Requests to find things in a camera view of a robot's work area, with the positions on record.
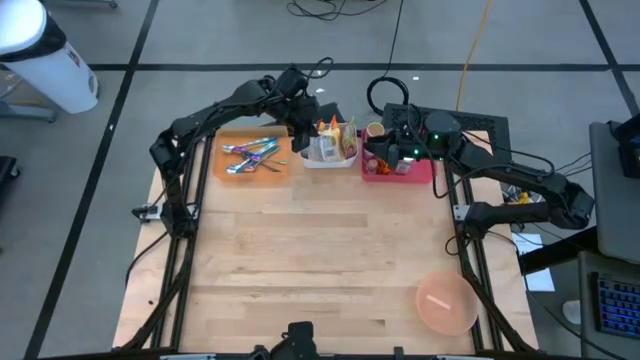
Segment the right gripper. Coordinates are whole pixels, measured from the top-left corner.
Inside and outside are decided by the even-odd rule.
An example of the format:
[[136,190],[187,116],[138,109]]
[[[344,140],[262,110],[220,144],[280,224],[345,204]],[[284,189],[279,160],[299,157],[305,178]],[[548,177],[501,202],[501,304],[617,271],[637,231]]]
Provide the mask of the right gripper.
[[399,160],[413,159],[421,161],[428,157],[425,146],[416,140],[411,132],[396,130],[396,142],[388,137],[367,138],[363,148],[375,156],[387,156],[390,169],[396,169]]

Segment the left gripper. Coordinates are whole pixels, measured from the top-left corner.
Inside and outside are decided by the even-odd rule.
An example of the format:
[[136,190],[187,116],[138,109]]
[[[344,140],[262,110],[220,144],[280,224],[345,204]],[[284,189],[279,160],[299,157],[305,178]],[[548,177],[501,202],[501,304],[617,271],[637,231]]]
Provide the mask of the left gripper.
[[319,102],[315,96],[301,95],[288,102],[289,115],[287,126],[294,135],[291,139],[291,150],[299,153],[307,149],[312,136],[317,135],[315,118],[319,110]]

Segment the red ramen packet green edge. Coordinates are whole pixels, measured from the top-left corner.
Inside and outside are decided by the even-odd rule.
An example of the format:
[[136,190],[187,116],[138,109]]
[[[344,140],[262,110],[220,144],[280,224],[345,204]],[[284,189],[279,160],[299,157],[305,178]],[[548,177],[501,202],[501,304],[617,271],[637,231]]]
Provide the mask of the red ramen packet green edge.
[[357,128],[355,117],[352,116],[341,130],[341,144],[345,159],[354,157],[357,153]]

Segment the purple spoon blue handle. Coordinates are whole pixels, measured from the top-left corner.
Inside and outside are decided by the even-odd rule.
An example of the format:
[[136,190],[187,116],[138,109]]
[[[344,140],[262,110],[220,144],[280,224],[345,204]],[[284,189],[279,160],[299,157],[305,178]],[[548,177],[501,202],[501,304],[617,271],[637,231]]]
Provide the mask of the purple spoon blue handle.
[[248,165],[258,165],[264,161],[267,162],[271,162],[271,163],[275,163],[275,164],[279,164],[279,165],[287,165],[288,162],[286,160],[271,160],[270,159],[270,154],[267,154],[265,156],[263,155],[258,155],[256,153],[251,153],[251,152],[246,152],[243,154],[244,156],[244,164],[248,164]]

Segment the silver spoon iridescent handle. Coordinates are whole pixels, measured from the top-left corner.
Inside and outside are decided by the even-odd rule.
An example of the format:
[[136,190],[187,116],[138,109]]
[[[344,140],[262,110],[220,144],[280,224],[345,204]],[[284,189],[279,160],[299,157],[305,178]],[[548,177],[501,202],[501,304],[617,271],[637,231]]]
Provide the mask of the silver spoon iridescent handle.
[[259,146],[266,146],[270,143],[275,143],[275,142],[277,142],[277,139],[275,137],[265,137],[265,138],[253,140],[241,145],[224,145],[222,147],[222,150],[225,153],[244,153],[244,152],[249,152],[253,148],[256,148]]
[[256,168],[258,167],[258,165],[244,164],[243,161],[238,164],[229,165],[226,168],[226,172],[228,174],[240,174],[240,173],[253,173],[256,171]]

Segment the white plastic bin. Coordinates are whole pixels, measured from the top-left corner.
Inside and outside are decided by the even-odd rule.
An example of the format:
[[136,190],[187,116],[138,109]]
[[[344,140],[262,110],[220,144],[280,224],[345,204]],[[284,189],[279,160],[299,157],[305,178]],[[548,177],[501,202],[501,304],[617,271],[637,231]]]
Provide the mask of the white plastic bin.
[[[344,127],[346,123],[339,123],[340,126],[340,131],[342,130],[342,128]],[[339,162],[317,162],[317,161],[312,161],[308,158],[308,148],[303,150],[301,152],[301,157],[303,159],[303,163],[304,166],[306,168],[309,169],[325,169],[325,168],[348,168],[350,167],[356,160],[356,157],[358,155],[358,138],[357,138],[357,153],[354,157],[350,158],[350,159],[343,159],[342,161]]]

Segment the black angled panel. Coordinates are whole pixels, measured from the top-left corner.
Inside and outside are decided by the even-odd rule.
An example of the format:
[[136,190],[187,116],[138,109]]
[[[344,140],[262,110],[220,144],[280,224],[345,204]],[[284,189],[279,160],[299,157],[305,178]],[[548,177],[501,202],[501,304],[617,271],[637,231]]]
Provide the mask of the black angled panel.
[[335,118],[337,123],[345,123],[344,117],[336,102],[321,105],[318,108],[317,120],[330,123]]

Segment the pink plastic bin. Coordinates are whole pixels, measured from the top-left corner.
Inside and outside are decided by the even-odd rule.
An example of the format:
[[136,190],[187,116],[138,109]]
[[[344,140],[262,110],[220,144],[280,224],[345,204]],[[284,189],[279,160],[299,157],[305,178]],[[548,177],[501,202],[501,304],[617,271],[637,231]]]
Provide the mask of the pink plastic bin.
[[[387,131],[385,137],[392,138],[396,142],[396,130]],[[376,183],[402,183],[402,184],[428,184],[432,182],[432,176],[434,175],[434,170],[432,165],[428,160],[422,159],[421,161],[416,161],[413,163],[413,166],[410,172],[406,175],[398,175],[395,173],[395,169],[392,174],[389,175],[368,175],[365,173],[365,163],[367,160],[371,158],[381,159],[387,162],[387,156],[375,156],[369,152],[367,152],[363,148],[363,144],[366,141],[366,132],[365,130],[361,131],[361,139],[362,139],[362,160],[361,160],[361,177],[366,182],[376,182]]]

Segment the orange plastic bin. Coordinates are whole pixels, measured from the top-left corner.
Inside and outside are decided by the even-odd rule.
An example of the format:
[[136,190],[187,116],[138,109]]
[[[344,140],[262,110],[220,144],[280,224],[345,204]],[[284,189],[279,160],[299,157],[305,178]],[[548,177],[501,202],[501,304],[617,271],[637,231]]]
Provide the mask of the orange plastic bin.
[[[263,163],[281,170],[281,173],[271,172],[260,166],[258,166],[253,173],[228,174],[226,172],[226,168],[229,165],[242,162],[243,157],[240,154],[225,153],[222,150],[224,145],[241,145],[265,137],[275,137],[280,146],[280,150],[273,154],[270,159],[286,160],[288,164],[279,165],[267,161]],[[289,180],[292,152],[291,140],[288,129],[285,126],[223,128],[216,133],[212,155],[212,174],[223,183],[249,186],[275,186],[281,185]]]

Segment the pink translucent bowl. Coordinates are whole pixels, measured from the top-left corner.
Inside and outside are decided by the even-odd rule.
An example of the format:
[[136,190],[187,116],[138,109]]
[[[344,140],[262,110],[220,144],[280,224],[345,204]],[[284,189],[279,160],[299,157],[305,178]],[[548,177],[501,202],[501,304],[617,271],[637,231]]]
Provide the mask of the pink translucent bowl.
[[415,305],[421,321],[441,335],[463,335],[478,318],[477,296],[455,272],[425,275],[418,283]]

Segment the black bulky device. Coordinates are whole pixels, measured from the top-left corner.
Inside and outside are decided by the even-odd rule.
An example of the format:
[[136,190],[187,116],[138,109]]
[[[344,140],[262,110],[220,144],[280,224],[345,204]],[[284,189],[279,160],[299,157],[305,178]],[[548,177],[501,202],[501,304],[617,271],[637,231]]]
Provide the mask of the black bulky device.
[[270,351],[271,360],[319,360],[314,342],[314,325],[310,321],[288,324],[282,340]]

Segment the white paper sheet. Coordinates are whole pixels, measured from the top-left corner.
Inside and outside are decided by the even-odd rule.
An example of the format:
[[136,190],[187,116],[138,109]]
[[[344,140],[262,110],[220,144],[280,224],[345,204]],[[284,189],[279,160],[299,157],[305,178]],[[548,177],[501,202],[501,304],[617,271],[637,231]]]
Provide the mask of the white paper sheet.
[[[512,234],[519,255],[525,255],[543,247],[539,234],[517,233]],[[524,276],[525,284],[532,292],[554,292],[555,286],[549,269],[540,270]]]

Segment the black desk device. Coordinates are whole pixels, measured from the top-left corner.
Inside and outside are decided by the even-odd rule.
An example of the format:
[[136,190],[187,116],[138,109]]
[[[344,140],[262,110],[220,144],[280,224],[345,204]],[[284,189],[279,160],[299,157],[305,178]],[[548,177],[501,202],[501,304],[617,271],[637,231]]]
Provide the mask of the black desk device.
[[640,179],[640,113],[624,123],[609,121],[607,125],[611,135],[618,142],[624,175]]

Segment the white computer mouse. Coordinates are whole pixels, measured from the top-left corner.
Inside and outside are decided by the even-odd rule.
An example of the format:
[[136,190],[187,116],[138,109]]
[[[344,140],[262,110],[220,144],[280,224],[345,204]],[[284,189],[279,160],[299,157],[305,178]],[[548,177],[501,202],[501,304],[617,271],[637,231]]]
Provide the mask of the white computer mouse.
[[579,300],[569,300],[562,304],[562,313],[566,320],[573,325],[580,325],[582,321],[581,317],[581,302]]

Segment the white trash can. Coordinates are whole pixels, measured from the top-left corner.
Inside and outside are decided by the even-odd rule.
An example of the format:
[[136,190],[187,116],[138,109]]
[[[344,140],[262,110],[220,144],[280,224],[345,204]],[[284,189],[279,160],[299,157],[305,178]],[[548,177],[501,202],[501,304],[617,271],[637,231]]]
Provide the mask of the white trash can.
[[98,104],[98,78],[39,0],[0,0],[0,64],[69,114]]

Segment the grey stand foot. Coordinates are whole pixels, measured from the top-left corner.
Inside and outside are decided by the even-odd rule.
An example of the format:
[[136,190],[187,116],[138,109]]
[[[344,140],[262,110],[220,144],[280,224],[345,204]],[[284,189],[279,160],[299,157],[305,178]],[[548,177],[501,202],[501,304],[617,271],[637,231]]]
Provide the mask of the grey stand foot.
[[56,112],[46,107],[10,104],[0,100],[0,119],[31,119],[53,123],[56,117]]

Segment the backlit keyboard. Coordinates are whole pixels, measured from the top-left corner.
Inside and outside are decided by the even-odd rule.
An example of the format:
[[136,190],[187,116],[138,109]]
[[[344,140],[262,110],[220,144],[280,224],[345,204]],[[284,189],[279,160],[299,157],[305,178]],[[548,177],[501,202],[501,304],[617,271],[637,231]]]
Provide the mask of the backlit keyboard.
[[640,283],[600,272],[590,282],[596,329],[640,340]]

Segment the grey black base bracket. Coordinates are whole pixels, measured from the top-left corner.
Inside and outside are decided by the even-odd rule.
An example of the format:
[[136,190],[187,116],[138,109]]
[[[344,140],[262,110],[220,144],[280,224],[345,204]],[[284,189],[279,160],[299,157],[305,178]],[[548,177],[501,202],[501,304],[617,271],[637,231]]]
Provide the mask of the grey black base bracket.
[[141,223],[148,223],[150,221],[159,220],[161,210],[161,205],[145,204],[141,207],[132,209],[131,213]]

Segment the black aluminium table frame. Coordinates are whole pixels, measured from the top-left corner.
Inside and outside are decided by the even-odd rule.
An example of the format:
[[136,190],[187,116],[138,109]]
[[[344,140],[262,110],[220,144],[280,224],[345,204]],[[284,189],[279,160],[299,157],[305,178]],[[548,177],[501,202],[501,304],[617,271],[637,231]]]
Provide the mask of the black aluminium table frame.
[[[429,186],[367,183],[355,166],[310,170],[294,154],[281,185],[223,183],[212,174],[216,133],[192,159],[197,230],[171,239],[153,222],[140,232],[141,246],[162,243],[130,274],[117,349],[245,352],[310,321],[324,353],[536,352],[506,227],[459,244],[449,201]],[[432,272],[461,275],[477,296],[463,335],[419,318],[417,286]]]

